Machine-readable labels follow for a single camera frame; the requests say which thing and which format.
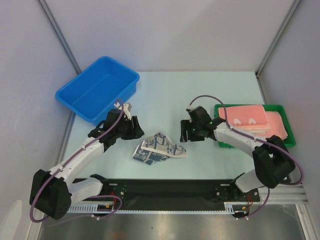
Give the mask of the light pink embroidered towel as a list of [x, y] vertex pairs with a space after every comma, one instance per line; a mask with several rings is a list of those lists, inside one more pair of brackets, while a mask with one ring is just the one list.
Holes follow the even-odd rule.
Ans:
[[267, 132], [268, 130], [271, 129], [271, 126], [269, 123], [258, 124], [254, 122], [251, 122], [249, 125], [240, 125], [237, 127], [241, 130], [254, 132], [254, 133]]

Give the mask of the patterned towel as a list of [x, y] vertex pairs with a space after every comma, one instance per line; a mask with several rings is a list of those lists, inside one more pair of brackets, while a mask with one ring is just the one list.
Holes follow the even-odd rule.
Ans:
[[151, 166], [170, 158], [186, 158], [186, 149], [174, 143], [166, 134], [158, 132], [147, 136], [135, 149], [132, 158]]

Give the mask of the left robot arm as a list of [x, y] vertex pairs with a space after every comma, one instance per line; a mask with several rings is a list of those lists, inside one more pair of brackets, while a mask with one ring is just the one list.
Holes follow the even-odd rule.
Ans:
[[86, 200], [114, 198], [110, 181], [92, 174], [75, 182], [77, 176], [97, 157], [105, 153], [118, 139], [134, 140], [144, 135], [137, 116], [121, 109], [112, 109], [87, 135], [82, 146], [68, 159], [50, 170], [38, 170], [32, 180], [29, 204], [30, 219], [36, 223], [34, 210], [47, 218], [61, 219], [71, 206]]

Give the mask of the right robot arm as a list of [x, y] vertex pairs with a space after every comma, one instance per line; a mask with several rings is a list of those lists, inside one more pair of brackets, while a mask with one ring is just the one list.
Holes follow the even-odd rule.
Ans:
[[254, 169], [236, 177], [230, 195], [242, 201], [249, 191], [261, 187], [274, 189], [295, 170], [283, 140], [276, 135], [269, 138], [238, 130], [220, 117], [211, 118], [202, 106], [186, 109], [189, 119], [180, 121], [180, 142], [199, 142], [212, 139], [241, 150], [253, 159]]

